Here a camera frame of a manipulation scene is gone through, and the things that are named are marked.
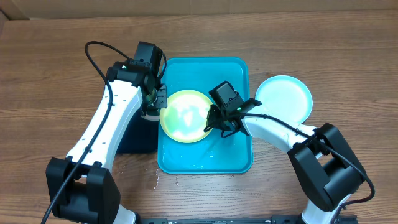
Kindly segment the light blue plate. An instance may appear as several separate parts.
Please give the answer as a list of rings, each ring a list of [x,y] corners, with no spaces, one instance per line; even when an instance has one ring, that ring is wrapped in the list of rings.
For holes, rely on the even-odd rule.
[[[257,89],[256,100],[282,120],[304,123],[313,108],[313,98],[308,87],[299,79],[277,75],[263,81]]]

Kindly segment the green and tan sponge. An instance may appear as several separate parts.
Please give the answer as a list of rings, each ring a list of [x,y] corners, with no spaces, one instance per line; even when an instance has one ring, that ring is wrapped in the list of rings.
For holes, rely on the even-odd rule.
[[[141,116],[143,119],[146,119],[148,121],[158,121],[160,119],[160,110],[150,110],[147,109],[147,112],[145,115]]]

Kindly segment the yellow-green plate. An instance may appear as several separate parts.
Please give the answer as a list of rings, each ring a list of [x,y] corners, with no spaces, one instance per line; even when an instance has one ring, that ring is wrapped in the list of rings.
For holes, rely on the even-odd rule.
[[[211,100],[196,90],[181,90],[167,98],[167,107],[160,111],[160,125],[174,141],[194,143],[204,139]]]

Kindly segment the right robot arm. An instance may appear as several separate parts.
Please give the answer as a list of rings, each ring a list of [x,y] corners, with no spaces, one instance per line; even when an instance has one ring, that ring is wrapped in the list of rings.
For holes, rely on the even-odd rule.
[[[230,82],[209,92],[205,131],[219,129],[221,137],[236,133],[259,138],[287,153],[300,186],[308,197],[301,214],[303,223],[336,223],[351,205],[349,197],[369,182],[364,167],[337,127],[316,128],[283,121],[254,98],[244,101]]]

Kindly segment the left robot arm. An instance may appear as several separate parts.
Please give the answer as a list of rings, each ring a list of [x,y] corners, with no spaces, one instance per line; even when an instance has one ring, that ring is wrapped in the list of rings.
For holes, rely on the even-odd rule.
[[[158,121],[167,106],[167,68],[162,49],[139,42],[136,53],[103,73],[104,93],[87,129],[63,159],[51,158],[45,175],[50,205],[43,215],[77,223],[138,223],[138,214],[121,205],[112,168],[119,145],[135,115]]]

